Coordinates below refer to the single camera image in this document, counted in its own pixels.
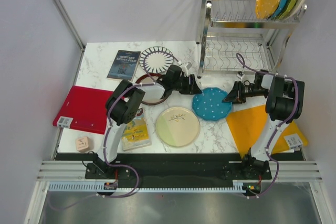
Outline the stainless steel dish rack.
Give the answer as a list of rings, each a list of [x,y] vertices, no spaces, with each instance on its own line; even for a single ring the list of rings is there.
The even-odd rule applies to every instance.
[[[242,66],[277,72],[294,30],[304,16],[303,4],[284,20],[258,19],[255,0],[202,0],[196,43],[200,45],[198,78],[207,71],[236,74]]]

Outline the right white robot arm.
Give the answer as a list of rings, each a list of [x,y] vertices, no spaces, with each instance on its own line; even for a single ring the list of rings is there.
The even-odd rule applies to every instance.
[[[243,104],[250,97],[266,98],[265,126],[239,166],[245,178],[251,179],[267,173],[271,151],[281,133],[302,113],[304,90],[305,82],[275,75],[267,70],[257,71],[253,83],[234,82],[223,103]]]

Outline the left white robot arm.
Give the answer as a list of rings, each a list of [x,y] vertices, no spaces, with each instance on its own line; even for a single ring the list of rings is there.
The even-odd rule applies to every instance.
[[[183,95],[202,93],[195,76],[177,65],[171,65],[165,74],[150,83],[133,84],[122,80],[106,102],[107,126],[103,142],[92,162],[87,164],[85,178],[111,178],[118,167],[131,169],[128,165],[112,163],[117,157],[123,131],[135,118],[145,97],[163,100],[173,91]]]

